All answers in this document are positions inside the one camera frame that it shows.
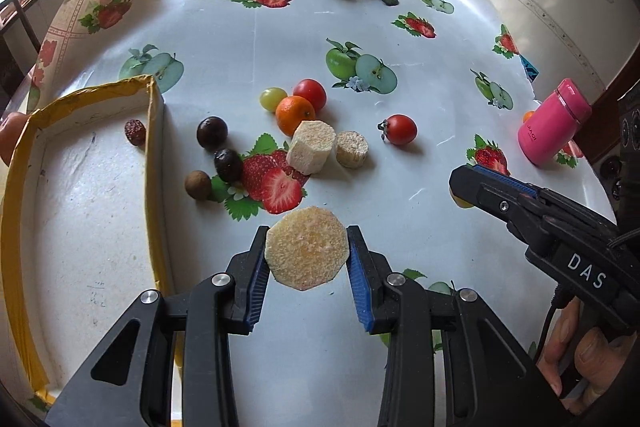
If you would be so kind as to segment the person's right hand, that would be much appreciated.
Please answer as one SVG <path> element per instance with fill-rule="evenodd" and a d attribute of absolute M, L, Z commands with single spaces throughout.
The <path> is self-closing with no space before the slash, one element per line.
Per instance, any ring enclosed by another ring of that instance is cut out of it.
<path fill-rule="evenodd" d="M 574 298 L 562 310 L 560 318 L 542 350 L 537 367 L 556 395 L 562 391 L 560 362 L 576 336 L 582 303 Z M 564 407 L 575 415 L 584 413 L 608 388 L 624 366 L 637 334 L 622 336 L 610 343 L 600 329 L 593 327 L 580 338 L 574 350 L 574 364 L 578 373 L 587 381 L 587 387 L 577 398 L 562 399 Z"/>

